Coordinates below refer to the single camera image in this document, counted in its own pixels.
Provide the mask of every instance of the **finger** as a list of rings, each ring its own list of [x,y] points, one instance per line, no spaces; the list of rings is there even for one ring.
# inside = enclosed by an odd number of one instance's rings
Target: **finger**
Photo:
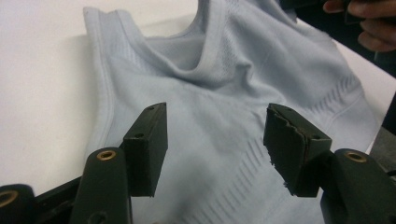
[[[365,20],[361,28],[384,42],[396,46],[396,25],[383,20]]]
[[[354,16],[362,18],[384,18],[396,16],[395,0],[352,0],[347,8],[348,12]]]
[[[361,33],[358,37],[358,41],[365,48],[372,50],[372,51],[387,52],[387,51],[392,51],[392,50],[396,49],[395,46],[390,45],[378,38],[375,38],[374,36],[370,35],[367,32]]]
[[[323,5],[323,10],[327,13],[337,13],[344,11],[342,0],[329,0]]]

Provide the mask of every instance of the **garment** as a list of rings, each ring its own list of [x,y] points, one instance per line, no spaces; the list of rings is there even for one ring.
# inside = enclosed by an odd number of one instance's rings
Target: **garment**
[[[143,108],[167,103],[169,148],[134,223],[323,223],[318,199],[291,197],[262,137],[269,103],[365,150],[379,124],[331,39],[274,0],[200,1],[181,34],[145,38],[131,16],[85,8],[99,109],[87,154],[116,147]]]

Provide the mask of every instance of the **white surface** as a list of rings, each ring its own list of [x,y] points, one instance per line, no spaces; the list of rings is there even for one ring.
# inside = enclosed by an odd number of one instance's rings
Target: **white surface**
[[[191,0],[0,2],[0,186],[43,193],[78,177],[95,119],[91,49],[83,7],[128,10],[145,35],[171,35],[192,21]],[[361,79],[378,121],[396,81],[339,46]]]

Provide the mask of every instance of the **ribbed fabric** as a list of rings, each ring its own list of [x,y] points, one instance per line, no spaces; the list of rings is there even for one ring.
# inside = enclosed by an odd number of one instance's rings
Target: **ribbed fabric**
[[[85,8],[99,111],[87,154],[117,147],[143,108],[167,102],[169,149],[134,223],[323,223],[317,199],[291,197],[262,137],[269,103],[293,107],[365,150],[379,128],[330,38],[276,1],[200,1],[184,32],[142,36],[122,10]]]

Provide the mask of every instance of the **human hand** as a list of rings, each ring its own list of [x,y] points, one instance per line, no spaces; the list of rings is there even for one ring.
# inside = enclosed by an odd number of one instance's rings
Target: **human hand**
[[[327,13],[341,12],[344,3],[341,0],[328,0],[323,10]],[[347,11],[366,19],[361,22],[363,32],[358,37],[364,47],[378,52],[396,49],[396,23],[381,19],[396,17],[396,0],[352,0]]]

